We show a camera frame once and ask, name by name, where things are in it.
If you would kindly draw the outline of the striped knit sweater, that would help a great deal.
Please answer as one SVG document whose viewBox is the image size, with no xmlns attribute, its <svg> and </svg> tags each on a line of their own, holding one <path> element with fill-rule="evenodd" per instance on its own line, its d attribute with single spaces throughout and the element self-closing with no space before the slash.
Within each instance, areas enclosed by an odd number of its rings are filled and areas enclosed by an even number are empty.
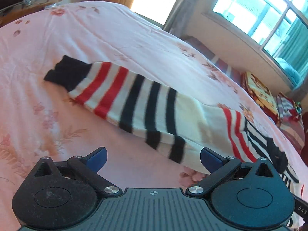
<svg viewBox="0 0 308 231">
<path fill-rule="evenodd" d="M 269 118 L 255 119 L 244 112 L 243 105 L 203 104 L 125 67 L 87 64 L 69 56 L 48 71 L 45 80 L 61 85 L 75 103 L 183 165 L 184 187 L 209 175 L 200 152 L 210 148 L 243 162 L 269 159 L 289 190 L 303 196 L 304 185 L 274 137 L 276 128 Z"/>
</svg>

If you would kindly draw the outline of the pink floral bed sheet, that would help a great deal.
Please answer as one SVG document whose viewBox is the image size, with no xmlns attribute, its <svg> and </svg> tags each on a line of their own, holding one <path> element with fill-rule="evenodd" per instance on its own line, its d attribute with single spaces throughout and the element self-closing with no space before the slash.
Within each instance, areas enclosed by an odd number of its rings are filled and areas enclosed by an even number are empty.
<svg viewBox="0 0 308 231">
<path fill-rule="evenodd" d="M 307 199 L 307 166 L 249 95 L 207 57 L 123 5 L 81 2 L 1 28 L 1 230 L 41 157 L 103 146 L 101 175 L 121 188 L 186 188 L 208 172 L 204 146 L 246 162 L 245 123 L 288 159 L 283 180 Z"/>
</svg>

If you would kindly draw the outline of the striped pillow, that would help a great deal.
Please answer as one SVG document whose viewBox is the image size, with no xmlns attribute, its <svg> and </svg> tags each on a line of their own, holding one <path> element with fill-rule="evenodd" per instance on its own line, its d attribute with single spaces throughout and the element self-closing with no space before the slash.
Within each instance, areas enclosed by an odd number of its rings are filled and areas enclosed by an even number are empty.
<svg viewBox="0 0 308 231">
<path fill-rule="evenodd" d="M 305 131 L 302 117 L 299 121 L 290 121 L 288 109 L 291 107 L 292 99 L 280 93 L 276 96 L 276 100 L 280 116 L 279 129 L 291 142 L 296 151 L 301 154 L 305 145 Z"/>
</svg>

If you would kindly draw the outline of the red decorative bow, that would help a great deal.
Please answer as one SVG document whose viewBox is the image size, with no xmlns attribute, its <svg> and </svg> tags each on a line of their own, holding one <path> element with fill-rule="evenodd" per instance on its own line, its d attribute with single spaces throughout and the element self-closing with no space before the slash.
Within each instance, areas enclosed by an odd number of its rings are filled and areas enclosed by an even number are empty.
<svg viewBox="0 0 308 231">
<path fill-rule="evenodd" d="M 289 111 L 289 120 L 290 121 L 299 121 L 302 117 L 302 107 L 301 103 L 291 100 L 291 107 L 288 109 Z"/>
</svg>

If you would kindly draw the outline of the folded yellow red blanket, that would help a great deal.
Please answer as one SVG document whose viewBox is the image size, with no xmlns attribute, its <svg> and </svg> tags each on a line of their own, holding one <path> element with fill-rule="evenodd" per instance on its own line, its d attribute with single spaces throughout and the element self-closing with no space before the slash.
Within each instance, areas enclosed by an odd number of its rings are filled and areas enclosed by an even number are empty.
<svg viewBox="0 0 308 231">
<path fill-rule="evenodd" d="M 275 124 L 280 122 L 275 98 L 271 91 L 253 73 L 247 71 L 241 75 L 241 87 Z"/>
</svg>

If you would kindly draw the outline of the striped mattress cover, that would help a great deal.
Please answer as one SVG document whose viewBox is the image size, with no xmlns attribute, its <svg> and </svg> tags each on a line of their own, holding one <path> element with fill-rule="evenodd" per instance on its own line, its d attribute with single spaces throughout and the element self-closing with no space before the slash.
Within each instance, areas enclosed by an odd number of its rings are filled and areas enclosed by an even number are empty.
<svg viewBox="0 0 308 231">
<path fill-rule="evenodd" d="M 181 40 L 191 45 L 193 48 L 198 50 L 202 55 L 208 58 L 213 64 L 215 64 L 224 74 L 226 74 L 230 79 L 236 82 L 238 85 L 241 84 L 241 73 L 228 65 L 225 61 L 219 58 L 218 55 L 215 55 L 205 44 L 200 42 L 197 38 L 184 35 L 181 37 Z"/>
</svg>

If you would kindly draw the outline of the teal blanket on sill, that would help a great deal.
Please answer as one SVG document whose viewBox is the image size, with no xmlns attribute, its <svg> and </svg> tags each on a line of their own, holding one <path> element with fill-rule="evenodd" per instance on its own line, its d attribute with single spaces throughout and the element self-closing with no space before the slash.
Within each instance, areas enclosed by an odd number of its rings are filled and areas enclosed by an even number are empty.
<svg viewBox="0 0 308 231">
<path fill-rule="evenodd" d="M 294 86 L 300 85 L 302 83 L 302 78 L 300 74 L 284 59 L 277 57 L 275 61 L 280 65 L 285 75 L 290 79 Z"/>
</svg>

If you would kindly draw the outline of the window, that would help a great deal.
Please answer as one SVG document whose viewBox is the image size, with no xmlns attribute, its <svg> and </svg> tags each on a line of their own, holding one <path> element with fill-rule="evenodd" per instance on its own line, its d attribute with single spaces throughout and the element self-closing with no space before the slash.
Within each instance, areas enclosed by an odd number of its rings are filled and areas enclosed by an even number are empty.
<svg viewBox="0 0 308 231">
<path fill-rule="evenodd" d="M 284 59 L 300 74 L 303 84 L 307 76 L 307 0 L 217 0 L 210 12 L 285 74 L 275 61 Z"/>
</svg>

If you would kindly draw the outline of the wooden side table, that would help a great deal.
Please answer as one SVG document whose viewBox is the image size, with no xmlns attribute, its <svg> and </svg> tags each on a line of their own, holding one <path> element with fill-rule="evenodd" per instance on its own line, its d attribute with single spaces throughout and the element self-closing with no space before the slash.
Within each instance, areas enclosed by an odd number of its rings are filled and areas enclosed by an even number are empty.
<svg viewBox="0 0 308 231">
<path fill-rule="evenodd" d="M 23 16 L 44 10 L 46 7 L 58 4 L 62 0 L 31 0 L 30 5 L 21 3 L 1 12 L 1 27 Z"/>
</svg>

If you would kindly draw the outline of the grey left curtain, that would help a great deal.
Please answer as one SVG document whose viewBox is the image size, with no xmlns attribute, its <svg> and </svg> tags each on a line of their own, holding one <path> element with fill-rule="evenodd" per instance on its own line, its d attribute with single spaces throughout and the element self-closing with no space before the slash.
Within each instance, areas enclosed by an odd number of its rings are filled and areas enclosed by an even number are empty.
<svg viewBox="0 0 308 231">
<path fill-rule="evenodd" d="M 213 7 L 217 0 L 176 0 L 168 18 L 164 24 L 163 30 L 181 37 L 184 34 L 191 18 L 200 5 L 205 11 Z"/>
</svg>

